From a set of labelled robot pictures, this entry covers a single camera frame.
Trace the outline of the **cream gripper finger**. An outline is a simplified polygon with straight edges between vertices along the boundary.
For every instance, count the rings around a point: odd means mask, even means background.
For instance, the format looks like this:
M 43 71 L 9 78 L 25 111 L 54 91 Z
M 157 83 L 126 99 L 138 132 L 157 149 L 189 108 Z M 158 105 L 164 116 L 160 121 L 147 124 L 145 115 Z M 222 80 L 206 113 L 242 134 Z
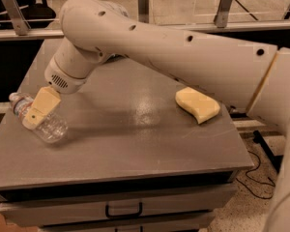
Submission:
M 60 94 L 53 87 L 47 86 L 41 88 L 25 115 L 22 125 L 28 130 L 34 130 L 60 102 Z

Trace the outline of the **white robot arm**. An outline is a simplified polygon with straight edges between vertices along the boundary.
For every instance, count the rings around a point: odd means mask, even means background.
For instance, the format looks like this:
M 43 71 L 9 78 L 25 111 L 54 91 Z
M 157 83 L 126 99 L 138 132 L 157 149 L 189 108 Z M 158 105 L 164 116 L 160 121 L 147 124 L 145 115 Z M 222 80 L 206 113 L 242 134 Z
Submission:
M 68 0 L 59 18 L 64 40 L 45 73 L 68 85 L 52 84 L 38 93 L 23 121 L 27 129 L 39 126 L 61 95 L 76 92 L 110 55 L 128 57 L 285 135 L 263 232 L 290 232 L 289 48 L 138 22 L 121 6 L 100 0 Z

